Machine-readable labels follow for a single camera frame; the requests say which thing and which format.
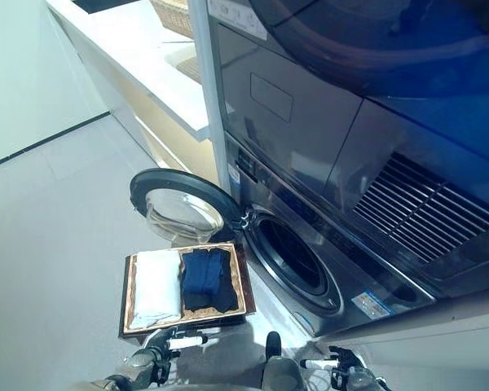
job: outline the folded white towel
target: folded white towel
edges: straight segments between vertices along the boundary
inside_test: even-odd
[[[179,265],[176,250],[137,254],[134,319],[129,328],[149,327],[157,321],[181,318]]]

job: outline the gray floor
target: gray floor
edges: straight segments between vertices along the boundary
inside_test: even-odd
[[[125,256],[170,246],[129,201],[134,174],[153,166],[111,117],[0,165],[0,391],[66,389],[134,352],[117,339]],[[185,351],[171,383],[258,385],[274,329],[287,354],[310,354],[306,333],[250,277],[258,312]]]

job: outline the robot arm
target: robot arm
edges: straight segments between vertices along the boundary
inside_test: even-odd
[[[330,359],[301,360],[301,367],[332,372],[332,388],[340,391],[391,391],[383,377],[375,377],[349,349],[329,347]]]
[[[147,389],[152,383],[158,386],[169,378],[170,360],[180,355],[175,349],[204,344],[206,337],[174,338],[176,330],[169,328],[151,334],[143,348],[118,367],[114,375],[92,383],[76,384],[72,391],[136,391]]]

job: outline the navy blue cloth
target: navy blue cloth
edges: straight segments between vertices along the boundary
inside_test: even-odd
[[[183,254],[185,275],[183,291],[201,295],[214,296],[219,290],[222,254],[207,250],[194,250]]]
[[[224,313],[228,310],[236,310],[238,307],[237,295],[234,287],[231,284],[231,270],[230,270],[230,253],[220,248],[212,248],[209,254],[198,254],[207,259],[218,259],[221,265],[221,273],[219,275],[219,288],[216,294],[210,295],[206,293],[192,293],[185,290],[185,278],[187,277],[187,266],[183,272],[182,291],[183,302],[187,310],[199,310],[201,308],[214,307],[217,311]],[[197,261],[203,261],[200,258],[188,257],[190,259],[196,259]]]

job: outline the vent grille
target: vent grille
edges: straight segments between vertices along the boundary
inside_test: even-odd
[[[424,263],[489,230],[489,206],[399,154],[353,210]]]

